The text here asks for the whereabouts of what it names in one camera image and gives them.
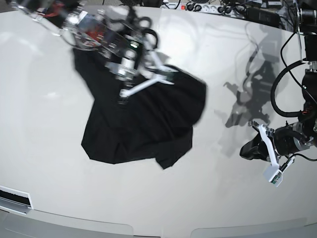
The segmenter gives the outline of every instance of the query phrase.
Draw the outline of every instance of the black garment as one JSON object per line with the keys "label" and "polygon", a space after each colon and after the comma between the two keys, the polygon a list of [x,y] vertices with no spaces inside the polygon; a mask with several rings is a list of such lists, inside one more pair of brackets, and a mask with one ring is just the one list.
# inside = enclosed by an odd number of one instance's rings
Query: black garment
{"label": "black garment", "polygon": [[[92,160],[110,164],[156,158],[163,169],[192,148],[192,125],[205,107],[206,85],[177,72],[174,85],[157,83],[121,105],[123,82],[94,52],[74,50],[75,68],[95,98],[82,146]],[[147,80],[135,77],[136,84]]]}

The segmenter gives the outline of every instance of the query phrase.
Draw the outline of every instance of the vent slot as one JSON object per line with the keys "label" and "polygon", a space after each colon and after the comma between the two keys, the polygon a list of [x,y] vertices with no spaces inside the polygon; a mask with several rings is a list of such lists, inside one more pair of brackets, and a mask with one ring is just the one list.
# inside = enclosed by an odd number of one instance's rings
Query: vent slot
{"label": "vent slot", "polygon": [[0,208],[26,215],[33,209],[31,196],[27,192],[0,185]]}

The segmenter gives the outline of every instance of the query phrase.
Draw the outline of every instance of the white table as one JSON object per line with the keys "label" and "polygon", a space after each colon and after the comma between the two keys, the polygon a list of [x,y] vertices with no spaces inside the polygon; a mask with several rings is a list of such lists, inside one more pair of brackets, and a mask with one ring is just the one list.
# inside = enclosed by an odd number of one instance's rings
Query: white table
{"label": "white table", "polygon": [[[208,84],[193,149],[166,170],[154,159],[118,165],[89,160],[81,140],[93,98],[74,71],[71,48],[27,16],[1,13],[0,185],[29,192],[36,210],[128,224],[135,235],[187,238],[197,228],[297,218],[316,223],[317,163],[298,158],[275,188],[262,176],[268,163],[239,156],[256,134],[246,122],[251,114],[258,118],[262,106],[272,128],[285,125],[265,88],[284,68],[279,50],[291,33],[196,12],[138,12],[153,19],[167,62]],[[296,39],[285,58],[299,59]],[[300,80],[304,69],[293,70]],[[243,92],[248,71],[245,104],[237,105],[234,85]],[[278,105],[297,111],[303,102],[300,88],[285,77]],[[245,112],[240,125],[227,123],[231,112]],[[316,157],[316,149],[306,154]]]}

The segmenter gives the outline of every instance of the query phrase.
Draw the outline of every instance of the wire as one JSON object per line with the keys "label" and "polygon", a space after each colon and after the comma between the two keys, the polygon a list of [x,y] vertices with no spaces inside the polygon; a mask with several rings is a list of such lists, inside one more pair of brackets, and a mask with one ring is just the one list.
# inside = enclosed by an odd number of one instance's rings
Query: wire
{"label": "wire", "polygon": [[163,5],[167,6],[167,8],[168,8],[168,9],[170,9],[170,8],[169,8],[169,6],[168,6],[168,5],[166,5],[166,3],[164,3],[164,2],[163,2]]}
{"label": "wire", "polygon": [[283,30],[286,30],[281,18],[279,19],[279,25],[282,27]]}
{"label": "wire", "polygon": [[227,9],[227,6],[229,6],[229,4],[231,4],[231,2],[228,2],[225,6],[223,6],[223,12],[221,13],[221,15],[226,14],[226,9]]}
{"label": "wire", "polygon": [[279,16],[279,17],[283,18],[288,24],[290,24],[292,27],[294,27],[294,24],[290,23],[286,17],[284,17],[284,16]]}
{"label": "wire", "polygon": [[190,4],[192,1],[189,1],[188,3],[186,3],[185,5],[185,10],[187,11],[187,5]]}
{"label": "wire", "polygon": [[242,4],[236,5],[236,6],[234,6],[234,7],[232,8],[232,10],[235,9],[235,8],[237,8],[237,7],[239,7],[239,6],[245,5],[245,4],[250,3],[250,2],[253,2],[253,1],[255,1],[255,0],[246,1],[246,2],[244,2],[244,3],[242,3]]}
{"label": "wire", "polygon": [[180,5],[180,1],[181,1],[181,0],[178,0],[178,4],[177,4],[176,8],[174,8],[174,9],[177,9],[177,8],[178,8],[178,6]]}
{"label": "wire", "polygon": [[284,2],[285,5],[287,6],[287,12],[288,12],[289,18],[290,18],[290,20],[291,20],[291,22],[292,22],[292,25],[291,25],[291,26],[294,27],[294,22],[293,22],[291,13],[290,13],[291,6],[288,4],[288,2],[287,2],[286,0],[283,0],[283,2]]}
{"label": "wire", "polygon": [[294,69],[294,68],[296,68],[296,67],[298,67],[300,65],[303,65],[303,64],[305,64],[305,63],[301,62],[300,60],[295,62],[295,63],[292,63],[290,66],[287,66],[285,69],[283,69],[283,71],[278,75],[278,77],[273,82],[273,85],[272,85],[272,88],[271,88],[271,95],[270,95],[272,107],[275,110],[275,112],[277,114],[279,114],[280,116],[282,116],[282,117],[285,117],[285,118],[297,118],[297,117],[299,117],[302,114],[301,111],[286,113],[286,112],[282,111],[280,108],[278,108],[278,106],[276,104],[276,100],[275,100],[275,91],[276,91],[278,83],[281,81],[281,79],[283,78],[283,76],[285,74],[287,74],[290,70],[292,70],[292,69]]}
{"label": "wire", "polygon": [[247,7],[245,5],[242,5],[241,7],[243,7],[243,9],[240,9],[239,7],[233,9],[236,13],[243,15],[245,17],[246,11],[247,11]]}
{"label": "wire", "polygon": [[307,160],[312,161],[312,162],[317,161],[317,159],[311,159],[311,158],[308,158],[307,156],[302,155],[302,154],[293,154],[293,155],[291,155],[291,157],[289,157],[289,160],[291,160],[294,156],[300,156],[300,157],[303,157],[304,159],[307,159]]}
{"label": "wire", "polygon": [[[294,33],[290,36],[290,38],[288,38],[288,40],[285,42],[285,44],[283,45],[283,47],[281,48],[280,54],[281,54],[281,58],[282,58],[282,61],[283,61],[284,65],[285,65],[285,67],[288,67],[288,65],[286,64],[286,62],[285,62],[285,60],[284,60],[283,50],[284,50],[284,48],[286,47],[286,45],[288,44],[288,42],[293,38],[293,36],[294,36],[295,34],[296,34],[296,33],[294,32]],[[311,99],[316,103],[316,105],[317,105],[316,100],[315,100],[315,99],[313,98],[313,96],[307,91],[307,89],[304,88],[304,87],[302,86],[302,84],[297,81],[297,79],[295,78],[295,76],[293,75],[293,73],[291,72],[291,70],[289,70],[289,73],[291,74],[292,78],[295,80],[295,82],[297,83],[297,85],[300,86],[300,87],[302,88],[302,90],[304,90],[304,91],[311,97]]]}

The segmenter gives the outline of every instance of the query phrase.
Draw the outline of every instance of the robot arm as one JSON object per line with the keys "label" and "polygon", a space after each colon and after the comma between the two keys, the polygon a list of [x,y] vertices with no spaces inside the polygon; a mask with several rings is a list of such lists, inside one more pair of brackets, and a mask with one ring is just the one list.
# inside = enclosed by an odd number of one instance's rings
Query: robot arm
{"label": "robot arm", "polygon": [[[274,110],[285,118],[298,118],[294,124],[286,123],[286,126],[276,130],[265,125],[259,125],[251,121],[258,135],[241,148],[240,156],[247,160],[260,159],[268,161],[271,165],[264,173],[264,177],[275,186],[279,186],[283,180],[283,173],[293,164],[300,151],[317,146],[317,2],[314,0],[294,0],[296,7],[296,33],[299,36],[301,59],[286,67],[276,78],[271,89],[271,103]],[[301,35],[305,36],[306,58],[302,57]],[[306,69],[302,84],[304,109],[299,112],[283,112],[275,102],[275,91],[282,77],[291,69],[310,64]],[[283,165],[279,159],[286,156],[288,159]]]}
{"label": "robot arm", "polygon": [[[119,94],[120,102],[155,83],[174,84],[171,79],[176,70],[164,66],[155,52],[159,39],[150,29],[151,19],[138,18],[132,7],[123,20],[108,18],[102,9],[97,15],[91,15],[77,0],[13,0],[10,4],[40,24],[44,19],[53,23],[60,29],[59,34],[53,34],[61,36],[73,48],[98,52],[105,67],[116,75],[116,79],[125,82]],[[141,26],[143,21],[148,22],[148,27]],[[123,30],[115,32],[111,30],[111,24],[121,24]],[[74,44],[64,38],[65,32],[71,33]],[[149,34],[156,39],[154,46],[148,41]],[[144,70],[154,72],[154,76],[134,86],[133,77],[139,73],[145,56],[150,58],[150,65],[147,64]]]}

